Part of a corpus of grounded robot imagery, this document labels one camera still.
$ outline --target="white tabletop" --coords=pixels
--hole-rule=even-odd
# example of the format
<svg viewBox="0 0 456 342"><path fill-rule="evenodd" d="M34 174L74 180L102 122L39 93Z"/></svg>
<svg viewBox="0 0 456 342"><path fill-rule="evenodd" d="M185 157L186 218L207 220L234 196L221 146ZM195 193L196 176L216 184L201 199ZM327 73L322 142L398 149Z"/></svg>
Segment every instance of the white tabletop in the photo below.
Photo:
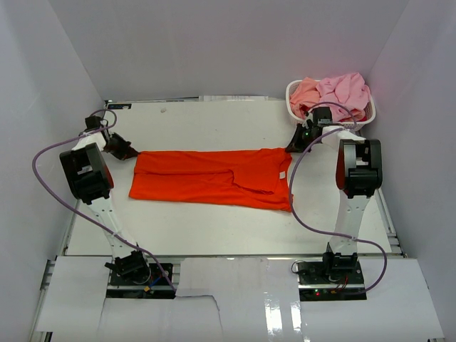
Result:
<svg viewBox="0 0 456 342"><path fill-rule="evenodd" d="M131 109L117 114L112 131L138 151L285 147L295 130L285 102L278 100L133 103ZM112 121L112 114L106 118ZM112 195L120 221L140 246L156 255L320 254L326 250L328 237L306 230L288 212L130 199L136 160L104 158L114 179ZM336 151L317 145L301 163L294 183L295 207L303 221L327 231L334 230L338 212L336 159ZM84 204L81 210L91 215ZM391 252L375 196L366 208L359 237ZM358 252L379 251L358 244ZM78 217L66 254L110 255L111 251L101 229Z"/></svg>

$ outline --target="orange shirt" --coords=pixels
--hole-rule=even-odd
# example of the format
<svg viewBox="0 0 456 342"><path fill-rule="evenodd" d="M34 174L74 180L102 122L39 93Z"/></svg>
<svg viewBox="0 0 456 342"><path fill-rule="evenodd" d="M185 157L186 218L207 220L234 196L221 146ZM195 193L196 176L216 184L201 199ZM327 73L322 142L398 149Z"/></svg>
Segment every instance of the orange shirt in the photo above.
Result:
<svg viewBox="0 0 456 342"><path fill-rule="evenodd" d="M221 152L141 152L130 197L234 204L291 211L283 148Z"/></svg>

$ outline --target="white backdrop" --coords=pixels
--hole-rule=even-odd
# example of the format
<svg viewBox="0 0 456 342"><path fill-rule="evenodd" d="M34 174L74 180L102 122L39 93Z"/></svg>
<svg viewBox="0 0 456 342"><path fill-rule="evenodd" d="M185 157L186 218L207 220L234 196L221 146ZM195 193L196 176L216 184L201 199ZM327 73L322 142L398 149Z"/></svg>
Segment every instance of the white backdrop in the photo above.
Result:
<svg viewBox="0 0 456 342"><path fill-rule="evenodd" d="M383 192L400 243L417 257L443 332L456 341L456 8L412 0L368 80L383 149Z"/></svg>
<svg viewBox="0 0 456 342"><path fill-rule="evenodd" d="M408 0L50 0L103 99L284 97L365 76Z"/></svg>
<svg viewBox="0 0 456 342"><path fill-rule="evenodd" d="M103 102L47 0L0 0L0 341L26 342L47 259L71 213L31 171L35 153L77 135ZM39 160L52 188L74 203L58 152Z"/></svg>

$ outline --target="wire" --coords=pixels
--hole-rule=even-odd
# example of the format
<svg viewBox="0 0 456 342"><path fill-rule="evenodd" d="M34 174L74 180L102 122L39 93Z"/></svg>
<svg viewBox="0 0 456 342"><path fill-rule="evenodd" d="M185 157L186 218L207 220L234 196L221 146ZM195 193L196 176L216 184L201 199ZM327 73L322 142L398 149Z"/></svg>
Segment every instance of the wire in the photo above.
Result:
<svg viewBox="0 0 456 342"><path fill-rule="evenodd" d="M344 278L340 278L340 279L338 280L337 286L336 286L333 290L338 289L341 285L343 285L344 281L345 281Z"/></svg>
<svg viewBox="0 0 456 342"><path fill-rule="evenodd" d="M347 287L347 284L348 284L348 276L345 276L345 283L338 291L341 292L342 290L344 290Z"/></svg>
<svg viewBox="0 0 456 342"><path fill-rule="evenodd" d="M99 128L97 130L94 130L92 132L88 132L88 133L84 133L86 135L91 135L91 134L95 134L95 133L98 133L98 132L102 132L104 130L108 130L112 127L115 126L115 124L117 123L117 115L115 114L115 112L111 109L100 109L100 110L96 110L95 112L93 112L92 114L90 114L90 116L92 115L95 115L96 113L99 113L99 112L105 112L105 111L108 111L108 112L111 112L113 115L114 115L114 122L112 125L109 125L109 126L106 126L106 127L103 127L103 128ZM158 268L160 269L160 271L162 272L162 275L164 276L164 278L166 279L167 283L170 285L171 289L176 292L176 288L174 287L174 285L172 284L170 278L168 277L168 275L165 273L165 270L163 269L161 263L157 260L157 258L155 257L154 254L152 254L151 252L149 252L148 250L142 248L142 247L139 247L139 246L136 246L134 244L131 244L130 242L128 242L127 240L123 239L122 237L119 237L115 232L113 232L111 229L107 228L105 225L101 224L100 222L97 222L95 221L94 219L92 219L91 217L83 214L82 212L80 212L79 210L73 208L72 206L70 206L67 202L65 202L63 199L61 199L47 184L46 182L43 180L43 178L41 177L41 175L39 174L38 172L38 169L37 169L37 166L36 166L36 162L38 161L38 158L45 152L49 151L49 150L52 150L53 148L56 148L56 147L59 147L59 146L62 146L62 145L66 145L68 143L72 143L73 141L77 141L79 140L81 137L78 136L76 138L71 138L71 139L68 139L68 140L65 140L63 142L57 142L56 144L53 144L53 145L50 145L44 149L42 149L41 151L39 151L38 153L36 153L35 157L33 157L33 160L32 160L32 164L31 164L31 168L33 170L33 173L35 174L35 177L36 179L41 183L41 185L43 185L44 189L52 196L54 197L54 199L59 202L60 204L62 204L66 209L72 211L73 213L79 215L80 217L88 220L89 222L92 222L94 225L96 226L99 226L101 229L103 229L105 232L108 232L109 234L113 235L117 240L121 241L122 243L126 244L127 246L133 248L133 249L136 249L140 252L143 252L143 253L146 253L149 257L151 257L155 263L157 264Z"/></svg>
<svg viewBox="0 0 456 342"><path fill-rule="evenodd" d="M341 281L341 279L343 279L343 278L339 278L339 279L337 279L337 280L333 280L333 278L332 278L331 276L328 276L328 280L329 280L331 283L338 283L338 282Z"/></svg>
<svg viewBox="0 0 456 342"><path fill-rule="evenodd" d="M152 287L152 286L156 285L156 283L157 283L161 278L162 278L161 276L159 276L158 278L156 278L156 280L154 280L154 281L151 283L151 285L149 285L149 287Z"/></svg>
<svg viewBox="0 0 456 342"><path fill-rule="evenodd" d="M293 264L291 264L291 273L292 274L300 274L301 273L301 271L298 271L298 269L296 269L296 272L293 271L293 266L296 265L299 262L305 262L305 261L304 260L296 260Z"/></svg>
<svg viewBox="0 0 456 342"><path fill-rule="evenodd" d="M321 136L319 136L318 138L316 138L314 141L312 141L309 146L306 147L306 149L304 150L304 152L302 152L302 154L299 156L298 160L296 161L296 164L294 165L294 168L293 168L293 171L291 172L291 177L290 177L290 185L289 185L289 202L290 202L290 207L291 207L291 213L293 214L294 218L296 219L296 221L299 222L299 224L301 226L303 226L304 228L310 230L311 232L314 232L314 233L318 233L318 234L322 234L322 235L329 235L331 237L345 237L347 239L351 239L355 242L361 242L363 244L371 244L375 247L377 247L382 255L383 255L383 269L382 269L382 272L380 273L380 276L377 278L377 280L375 280L373 282L372 285L370 285L369 287L367 287L366 289L362 290L362 291L359 291L359 292L356 292L356 293L353 293L353 294L364 294L366 293L367 291L370 291L371 289L373 289L374 287L376 287L378 285L378 283L380 283L380 281L382 280L383 276L385 276L385 273L386 273L386 267L387 267L387 264L388 264L388 257L386 255L386 252L385 250L382 248L381 245L377 244L376 242L374 241L369 241L369 240L364 240L364 239L359 239L357 237L352 237L348 234L342 234L342 233L336 233L336 232L325 232L323 230L319 230L319 229L315 229L315 228L312 228L310 227L309 225L307 225L305 222L302 221L302 219L298 216L298 214L296 213L296 210L294 209L294 206L293 206L293 193L292 193L292 189L293 189L293 182L294 182L294 178L296 176L296 171L298 170L298 167L299 167L299 164L301 164L301 161L303 160L304 156L307 154L307 152L312 148L312 146L314 146L316 143L319 143L324 137L330 135L330 134L333 134L335 132L340 132L342 131L343 128L336 128L335 130L332 130L330 132L327 132L327 133L324 133L322 134Z"/></svg>
<svg viewBox="0 0 456 342"><path fill-rule="evenodd" d="M135 283L136 285L143 285L145 283L147 283L149 281L149 279L152 277L152 270L150 269L150 266L148 267L149 269L149 275L147 276L147 279L144 280L142 283L137 283L136 281L132 281L133 283Z"/></svg>

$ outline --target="white plastic basket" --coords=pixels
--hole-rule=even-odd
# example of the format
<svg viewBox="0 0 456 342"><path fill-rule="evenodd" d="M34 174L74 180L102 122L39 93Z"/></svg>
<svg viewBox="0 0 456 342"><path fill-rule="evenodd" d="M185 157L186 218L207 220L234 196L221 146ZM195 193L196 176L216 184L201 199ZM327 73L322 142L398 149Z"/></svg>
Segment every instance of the white plastic basket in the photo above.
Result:
<svg viewBox="0 0 456 342"><path fill-rule="evenodd" d="M288 109L288 113L290 114L290 121L294 125L297 125L298 123L305 123L304 119L298 118L293 114L291 111L291 106L290 106L290 95L292 95L296 89L298 88L300 82L302 80L296 80L288 84L286 87L286 92L285 92L285 101L286 101L286 108ZM352 122L346 122L346 123L341 123L345 128L349 130L360 130L364 125L367 125L368 123L371 123L373 119L375 119L375 105L373 103L372 96L370 97L370 101L366 108L364 108L364 111L366 112L366 121L360 121L356 123L356 128L355 125Z"/></svg>

